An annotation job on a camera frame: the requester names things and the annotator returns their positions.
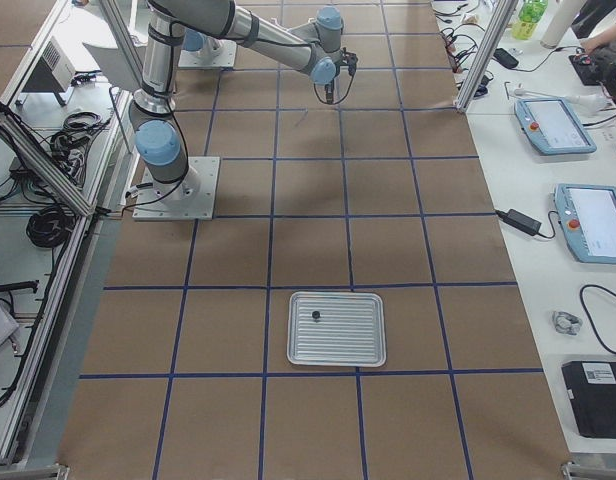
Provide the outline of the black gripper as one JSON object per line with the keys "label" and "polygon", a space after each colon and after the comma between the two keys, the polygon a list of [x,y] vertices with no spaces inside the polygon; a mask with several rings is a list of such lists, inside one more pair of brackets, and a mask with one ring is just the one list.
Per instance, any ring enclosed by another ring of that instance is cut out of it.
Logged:
{"label": "black gripper", "polygon": [[352,85],[357,72],[358,57],[357,55],[347,50],[345,47],[341,49],[341,53],[337,60],[334,61],[335,75],[334,78],[324,86],[324,94],[326,100],[335,99],[335,90],[337,89],[337,78],[342,70],[348,74],[349,81],[345,92],[339,97],[339,100],[346,100],[351,91]]}

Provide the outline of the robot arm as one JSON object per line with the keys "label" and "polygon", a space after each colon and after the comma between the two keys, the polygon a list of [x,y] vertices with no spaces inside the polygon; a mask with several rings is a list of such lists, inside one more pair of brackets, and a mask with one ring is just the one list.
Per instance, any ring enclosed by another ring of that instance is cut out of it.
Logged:
{"label": "robot arm", "polygon": [[213,58],[227,43],[251,49],[307,75],[334,104],[341,70],[355,75],[357,56],[341,44],[344,22],[334,6],[292,28],[260,18],[233,1],[152,1],[142,77],[129,110],[135,145],[152,176],[155,198],[165,204],[191,199],[198,174],[174,116],[175,75],[182,52]]}

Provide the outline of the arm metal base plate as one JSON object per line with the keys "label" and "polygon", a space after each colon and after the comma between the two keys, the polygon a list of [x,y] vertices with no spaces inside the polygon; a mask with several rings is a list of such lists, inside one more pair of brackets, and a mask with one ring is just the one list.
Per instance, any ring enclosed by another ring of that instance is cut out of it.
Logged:
{"label": "arm metal base plate", "polygon": [[143,183],[151,186],[138,192],[138,206],[132,217],[137,221],[211,220],[214,216],[220,158],[195,156],[189,159],[189,170],[181,184],[168,186],[154,182],[144,168]]}
{"label": "arm metal base plate", "polygon": [[233,41],[208,41],[197,51],[182,50],[178,67],[185,70],[232,69],[237,45]]}

